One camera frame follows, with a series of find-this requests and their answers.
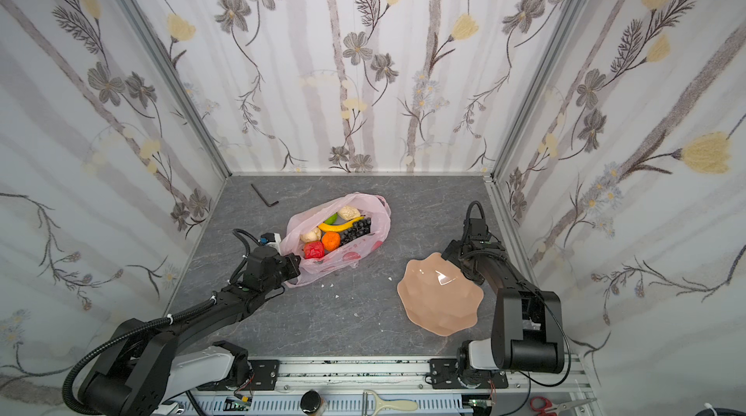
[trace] red scissors handle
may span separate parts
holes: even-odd
[[[531,406],[531,409],[533,411],[539,412],[539,416],[556,416],[556,413],[547,413],[546,411],[544,411],[552,406],[552,402],[544,397],[532,398],[531,402],[529,402],[529,405]]]

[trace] red scissors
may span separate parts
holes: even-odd
[[[557,413],[565,411],[566,409],[572,409],[577,406],[587,405],[590,402],[596,401],[595,398],[586,398],[585,400],[575,400],[566,403],[560,403],[554,405],[552,402],[544,397],[534,397],[529,402],[533,411],[538,411],[539,416],[557,416]]]

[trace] plastic bag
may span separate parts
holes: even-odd
[[[308,285],[348,265],[355,268],[358,261],[383,244],[391,228],[391,209],[386,199],[365,193],[351,193],[292,216],[287,223],[285,238],[280,243],[280,253],[283,256],[294,253],[303,257],[305,243],[301,241],[301,235],[322,224],[344,206],[353,206],[363,216],[371,219],[370,234],[338,247],[321,259],[303,259],[300,266],[301,275],[297,279],[285,282],[286,286],[294,288]]]

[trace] marble table surface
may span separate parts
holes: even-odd
[[[280,203],[265,206],[251,183],[267,200]],[[220,329],[189,350],[228,340],[256,356],[454,355],[462,341],[488,338],[495,295],[486,282],[477,325],[449,337],[410,322],[396,291],[407,262],[441,252],[461,236],[472,200],[482,203],[490,231],[500,237],[480,176],[231,177],[170,311],[199,303],[225,284],[243,254],[230,232],[233,228],[257,236],[284,235],[295,213],[355,191],[382,195],[391,206],[391,231],[377,251],[361,259],[357,268],[287,289],[250,318]]]

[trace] floral wallpaper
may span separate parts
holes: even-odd
[[[498,176],[604,414],[743,409],[746,1],[589,0]]]
[[[487,172],[565,0],[137,0],[234,172]]]
[[[0,7],[0,406],[67,413],[70,366],[163,314],[223,178],[115,0]]]

